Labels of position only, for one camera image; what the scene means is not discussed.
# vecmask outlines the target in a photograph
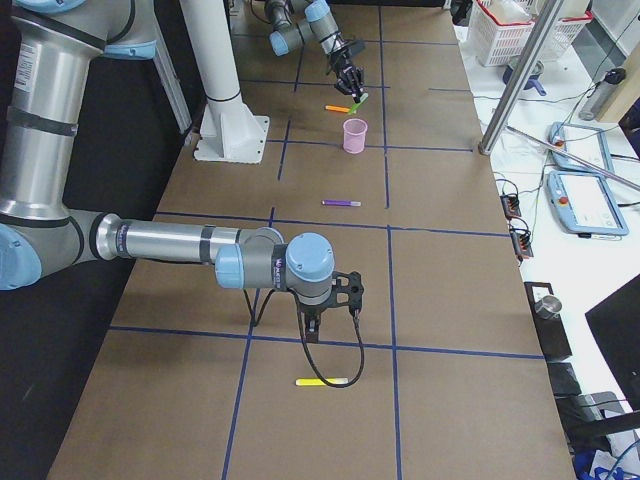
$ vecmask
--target metal rod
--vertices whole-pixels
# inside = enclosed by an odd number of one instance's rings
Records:
[[[605,170],[603,168],[600,168],[597,165],[594,165],[591,162],[587,162],[586,160],[583,160],[580,157],[577,157],[576,155],[574,155],[573,153],[569,153],[565,150],[563,150],[562,148],[556,147],[555,145],[545,142],[544,140],[539,140],[536,137],[532,137],[531,135],[529,135],[528,133],[524,133],[521,132],[520,130],[517,130],[513,127],[510,127],[509,125],[506,126],[506,129],[510,132],[516,133],[524,138],[526,138],[527,140],[531,140],[532,142],[537,143],[538,145],[542,145],[543,147],[546,147],[547,149],[551,150],[552,152],[556,152],[560,155],[563,155],[567,158],[570,158],[571,160],[573,160],[576,163],[579,163],[580,165],[590,168],[596,172],[598,172],[600,175],[602,175],[603,177],[606,177],[610,180],[615,180],[618,183],[621,183],[629,188],[632,188],[634,190],[637,190],[640,192],[640,185],[630,182],[629,180],[627,180],[626,178],[622,178],[618,175],[616,175],[615,173],[611,173],[608,170]]]
[[[511,111],[516,105],[518,95],[520,95],[529,80],[545,40],[549,35],[553,34],[563,3],[564,0],[548,0],[542,8],[542,12],[540,12],[540,16],[535,22],[531,35],[529,35],[529,39],[522,50],[520,61],[511,75],[507,87],[504,89],[487,131],[480,141],[478,148],[481,154],[490,155],[493,147],[495,147],[504,126],[509,120]]]
[[[184,99],[184,94],[180,87],[180,80],[173,68],[173,63],[169,56],[169,49],[164,41],[162,30],[160,30],[160,25],[155,15],[153,16],[153,21],[157,38],[156,56],[153,57],[153,63],[158,70],[160,82],[169,99],[169,105],[171,105],[173,115],[176,117],[178,129],[180,133],[184,133],[191,127],[191,114],[189,113],[189,107],[187,107],[187,102]]]

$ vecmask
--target yellow marker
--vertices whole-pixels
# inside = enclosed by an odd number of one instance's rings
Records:
[[[335,105],[325,105],[324,106],[325,110],[329,110],[330,112],[341,112],[341,113],[348,113],[350,108],[347,107],[337,107]]]
[[[348,378],[327,378],[329,383],[336,385],[344,385],[349,382]],[[296,379],[296,387],[326,387],[319,378],[298,378]]]

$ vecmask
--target green marker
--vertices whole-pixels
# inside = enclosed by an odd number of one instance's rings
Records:
[[[353,107],[351,107],[347,112],[347,115],[353,115],[354,113],[356,113],[360,108],[360,105],[362,105],[367,98],[369,98],[368,93],[365,93],[364,95],[362,95],[362,98],[360,99],[360,103],[354,103]]]

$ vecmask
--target white table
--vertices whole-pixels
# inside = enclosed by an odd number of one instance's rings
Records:
[[[504,67],[480,65],[472,46],[464,42],[466,30],[456,27],[471,91],[475,97],[498,98],[504,89]],[[545,63],[541,81],[548,92],[546,97],[540,97],[531,89],[523,92],[521,98],[559,100],[580,95],[591,84],[573,48],[557,62]],[[539,139],[546,139],[551,124],[565,120],[576,102],[577,99],[558,103],[519,101],[509,125]],[[484,129],[498,100],[476,98],[475,104]],[[597,126],[604,130],[616,127],[595,121],[583,122],[577,113],[572,123]],[[611,153],[635,156],[619,128],[607,132],[606,136]],[[491,163],[496,178],[507,178],[524,191],[538,187],[546,158],[544,149],[505,132],[491,154]],[[640,163],[614,159],[614,168],[618,175],[640,183]],[[640,201],[640,192],[613,181],[608,183],[618,203]],[[505,185],[507,192],[512,191],[509,189],[510,186]],[[555,295],[561,299],[562,320],[573,352],[569,361],[583,393],[609,390],[618,398],[624,398],[591,334],[585,313],[640,273],[640,207],[622,209],[630,233],[618,241],[581,239],[566,233],[554,217],[545,187],[540,189],[538,196],[535,193],[521,195],[520,208],[523,218],[534,231],[534,258],[523,262],[520,268],[522,279],[550,283]]]

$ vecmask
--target metal cup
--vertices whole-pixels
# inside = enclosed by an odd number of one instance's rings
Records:
[[[545,295],[535,303],[534,309],[540,318],[548,320],[560,313],[562,302],[553,295]]]

